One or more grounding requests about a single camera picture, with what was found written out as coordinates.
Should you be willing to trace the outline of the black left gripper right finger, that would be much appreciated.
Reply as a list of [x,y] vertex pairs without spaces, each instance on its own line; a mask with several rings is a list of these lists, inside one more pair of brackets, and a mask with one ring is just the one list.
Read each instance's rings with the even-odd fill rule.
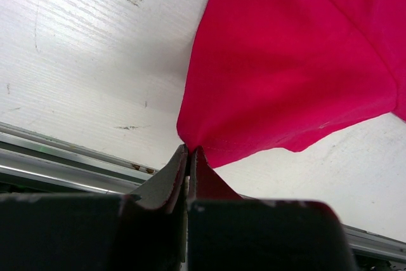
[[356,270],[333,210],[318,201],[245,199],[210,167],[190,159],[190,270]]

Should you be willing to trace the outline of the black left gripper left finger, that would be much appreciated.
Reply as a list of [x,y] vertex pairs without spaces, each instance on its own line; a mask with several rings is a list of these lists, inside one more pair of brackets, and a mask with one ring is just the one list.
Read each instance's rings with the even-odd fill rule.
[[180,145],[127,194],[2,194],[1,269],[179,270],[187,159]]

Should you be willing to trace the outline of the red t-shirt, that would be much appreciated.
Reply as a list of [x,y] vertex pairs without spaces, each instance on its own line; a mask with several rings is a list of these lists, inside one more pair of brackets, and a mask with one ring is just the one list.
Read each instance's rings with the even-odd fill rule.
[[177,121],[216,168],[405,118],[405,0],[208,0]]

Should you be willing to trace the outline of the aluminium frame rails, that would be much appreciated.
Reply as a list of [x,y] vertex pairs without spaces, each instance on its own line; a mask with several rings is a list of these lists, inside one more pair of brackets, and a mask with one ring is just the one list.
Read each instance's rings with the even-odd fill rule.
[[[188,193],[190,159],[185,171],[185,260],[188,268]],[[1,126],[1,195],[15,193],[127,194],[160,170]],[[356,270],[404,270],[405,244],[343,226]]]

